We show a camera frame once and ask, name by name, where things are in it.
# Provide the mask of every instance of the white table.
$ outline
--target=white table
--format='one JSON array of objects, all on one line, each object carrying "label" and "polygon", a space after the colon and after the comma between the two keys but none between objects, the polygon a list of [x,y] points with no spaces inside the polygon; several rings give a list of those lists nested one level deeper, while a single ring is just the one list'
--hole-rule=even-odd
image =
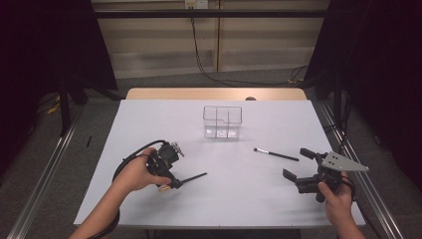
[{"label": "white table", "polygon": [[[243,109],[239,139],[203,137],[205,106]],[[172,173],[184,179],[208,175],[179,189],[158,192],[154,185],[129,195],[120,208],[120,226],[145,228],[304,228],[329,225],[315,194],[298,194],[282,176],[312,176],[317,163],[300,148],[330,151],[308,101],[122,101],[105,149],[75,224],[81,224],[109,187],[121,160],[157,140],[178,141],[186,154]],[[299,162],[253,151],[254,147],[295,156]],[[353,217],[364,220],[356,205]]]}]

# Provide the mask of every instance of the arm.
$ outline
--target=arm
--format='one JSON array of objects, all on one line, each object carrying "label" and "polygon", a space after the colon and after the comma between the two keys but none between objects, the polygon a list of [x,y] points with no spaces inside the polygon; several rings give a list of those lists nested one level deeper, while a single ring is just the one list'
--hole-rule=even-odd
[{"label": "arm", "polygon": [[351,189],[342,184],[338,193],[332,193],[324,183],[318,184],[319,191],[325,196],[325,213],[334,226],[339,239],[364,239],[365,237],[351,215]]},{"label": "arm", "polygon": [[146,169],[147,158],[155,150],[152,147],[143,151],[142,156],[131,161],[118,175],[103,198],[71,235],[73,238],[89,238],[104,230],[114,219],[124,199],[135,190],[149,184],[168,184],[169,178],[151,175]]}]

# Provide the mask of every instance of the electrical outlet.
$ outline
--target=electrical outlet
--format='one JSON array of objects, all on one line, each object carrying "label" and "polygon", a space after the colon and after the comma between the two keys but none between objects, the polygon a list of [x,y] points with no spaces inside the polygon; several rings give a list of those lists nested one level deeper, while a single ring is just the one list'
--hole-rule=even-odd
[{"label": "electrical outlet", "polygon": [[196,9],[208,9],[208,0],[197,0]]},{"label": "electrical outlet", "polygon": [[196,0],[185,0],[185,9],[196,9]]}]

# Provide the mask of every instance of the clear plastic container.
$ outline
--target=clear plastic container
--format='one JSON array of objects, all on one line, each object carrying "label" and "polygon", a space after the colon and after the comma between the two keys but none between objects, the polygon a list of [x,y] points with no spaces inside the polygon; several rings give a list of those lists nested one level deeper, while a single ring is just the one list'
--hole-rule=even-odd
[{"label": "clear plastic container", "polygon": [[205,137],[239,138],[242,125],[240,107],[204,107]]}]

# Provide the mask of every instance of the white wall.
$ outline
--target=white wall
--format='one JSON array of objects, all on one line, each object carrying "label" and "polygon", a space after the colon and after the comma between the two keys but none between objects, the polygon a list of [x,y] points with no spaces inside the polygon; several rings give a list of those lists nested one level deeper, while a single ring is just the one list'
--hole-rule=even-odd
[{"label": "white wall", "polygon": [[[93,5],[96,10],[184,9],[184,1],[178,0],[122,1],[93,0]],[[218,0],[209,0],[209,7],[316,10],[326,9],[328,2],[223,0],[218,6]],[[199,72],[190,19],[99,19],[99,23],[118,78]],[[195,28],[206,71],[235,71],[308,64],[321,23],[322,19],[298,18],[195,19]]]}]

